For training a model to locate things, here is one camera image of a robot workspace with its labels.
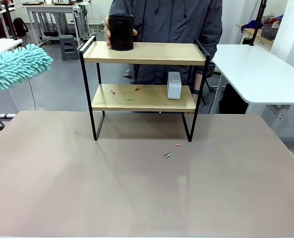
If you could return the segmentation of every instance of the wooden shelf board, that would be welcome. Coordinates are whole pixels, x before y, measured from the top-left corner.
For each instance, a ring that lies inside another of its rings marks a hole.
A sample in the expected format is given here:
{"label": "wooden shelf board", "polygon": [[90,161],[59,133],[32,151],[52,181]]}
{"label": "wooden shelf board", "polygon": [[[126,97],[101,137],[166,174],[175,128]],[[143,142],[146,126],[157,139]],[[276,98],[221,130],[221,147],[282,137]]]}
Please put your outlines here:
{"label": "wooden shelf board", "polygon": [[94,111],[193,113],[195,103],[188,86],[182,86],[180,100],[170,100],[167,99],[166,85],[100,84],[92,102],[92,109]]}
{"label": "wooden shelf board", "polygon": [[95,41],[84,54],[84,61],[201,66],[205,57],[195,44],[135,42],[131,51],[114,51],[105,41]]}
{"label": "wooden shelf board", "polygon": [[[239,29],[241,29],[242,26],[243,26],[242,24],[238,24],[238,25],[236,25],[236,27],[238,27]],[[253,35],[254,32],[255,32],[255,29],[252,29],[252,28],[246,28],[245,31],[246,31],[247,33]],[[260,41],[262,41],[263,43],[272,46],[272,45],[274,44],[274,41],[269,41],[269,40],[267,40],[266,38],[261,37],[261,31],[262,31],[262,29],[259,29],[259,30],[258,30],[256,38],[259,39]]]}

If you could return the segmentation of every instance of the white box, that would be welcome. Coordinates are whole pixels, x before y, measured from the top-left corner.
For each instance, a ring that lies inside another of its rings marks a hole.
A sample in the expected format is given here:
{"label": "white box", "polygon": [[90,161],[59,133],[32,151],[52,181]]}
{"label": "white box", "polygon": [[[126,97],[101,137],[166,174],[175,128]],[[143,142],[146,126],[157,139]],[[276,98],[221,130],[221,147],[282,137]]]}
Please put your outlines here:
{"label": "white box", "polygon": [[179,72],[169,72],[168,75],[168,99],[179,100],[181,97],[182,83]]}

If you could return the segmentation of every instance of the microfiber duster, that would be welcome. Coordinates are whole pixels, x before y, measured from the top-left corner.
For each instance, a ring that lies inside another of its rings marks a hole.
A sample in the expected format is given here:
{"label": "microfiber duster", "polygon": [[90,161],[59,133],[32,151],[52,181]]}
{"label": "microfiber duster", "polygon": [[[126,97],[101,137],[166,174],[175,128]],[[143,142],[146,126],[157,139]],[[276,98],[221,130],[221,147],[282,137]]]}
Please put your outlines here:
{"label": "microfiber duster", "polygon": [[36,45],[0,53],[0,91],[50,70],[53,59]]}

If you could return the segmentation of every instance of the two-tier shelf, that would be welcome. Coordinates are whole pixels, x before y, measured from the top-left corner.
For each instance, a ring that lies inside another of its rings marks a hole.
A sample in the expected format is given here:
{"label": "two-tier shelf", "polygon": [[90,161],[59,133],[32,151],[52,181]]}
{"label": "two-tier shelf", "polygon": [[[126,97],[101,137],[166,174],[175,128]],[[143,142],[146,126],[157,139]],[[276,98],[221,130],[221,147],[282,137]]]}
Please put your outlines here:
{"label": "two-tier shelf", "polygon": [[[94,139],[97,140],[104,121],[105,111],[138,111],[138,112],[177,112],[181,113],[188,141],[192,141],[198,109],[206,81],[209,53],[196,39],[194,44],[175,43],[134,43],[134,49],[126,52],[111,50],[106,42],[96,41],[91,37],[80,49],[88,109],[91,117]],[[99,86],[91,100],[85,63],[96,63]],[[167,99],[166,85],[117,85],[102,84],[99,63],[129,64],[163,64],[189,66],[187,85],[182,86],[180,100]],[[189,89],[193,75],[193,66],[203,66],[203,78],[200,93],[195,104]],[[93,111],[102,111],[103,115],[96,131]],[[184,113],[193,113],[191,132],[189,132]]]}

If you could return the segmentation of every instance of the jacket sleeve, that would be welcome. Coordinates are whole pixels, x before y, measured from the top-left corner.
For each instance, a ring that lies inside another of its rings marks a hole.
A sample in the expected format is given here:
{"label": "jacket sleeve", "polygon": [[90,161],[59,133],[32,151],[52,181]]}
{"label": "jacket sleeve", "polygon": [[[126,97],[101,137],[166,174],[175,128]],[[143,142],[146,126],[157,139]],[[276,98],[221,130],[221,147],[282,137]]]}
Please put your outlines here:
{"label": "jacket sleeve", "polygon": [[[211,0],[207,11],[199,41],[211,55],[211,59],[217,51],[217,44],[221,39],[222,29],[222,5],[223,0]],[[215,64],[210,62],[208,74],[213,73]],[[198,67],[197,73],[203,74],[203,67]]]}
{"label": "jacket sleeve", "polygon": [[109,15],[112,14],[130,14],[132,12],[132,0],[113,0]]}

